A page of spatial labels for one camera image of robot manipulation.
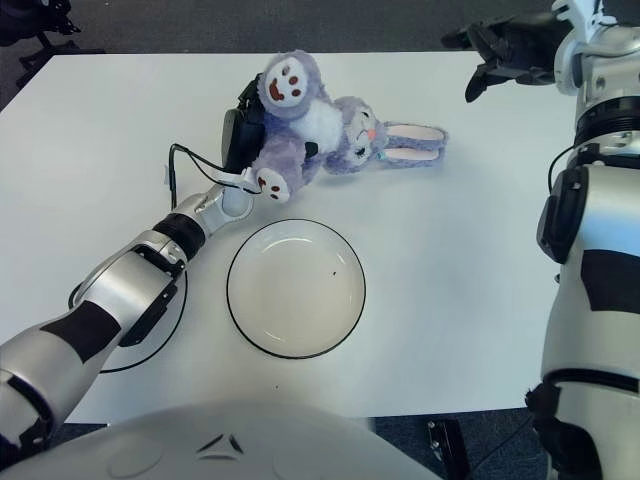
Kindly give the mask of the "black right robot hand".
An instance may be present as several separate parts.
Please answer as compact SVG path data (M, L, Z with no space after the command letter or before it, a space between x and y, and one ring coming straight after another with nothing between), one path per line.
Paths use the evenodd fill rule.
M511 80L520 85L555 82L556 52L572 30L551 13L523 14L474 22L441 38L447 49L473 50L483 59L469 80L465 100Z

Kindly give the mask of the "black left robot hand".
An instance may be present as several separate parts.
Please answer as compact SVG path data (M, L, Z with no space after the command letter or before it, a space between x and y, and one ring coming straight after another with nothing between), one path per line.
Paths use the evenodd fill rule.
M295 107L266 106L260 94L267 92L263 74L249 82L238 97L236 108L228 110L223 123L221 155L224 167L231 173L240 173L258 157L264 147L267 134L280 133L294 120L301 119L310 109L311 101L326 99L327 94L318 72L306 74L306 86L310 90Z

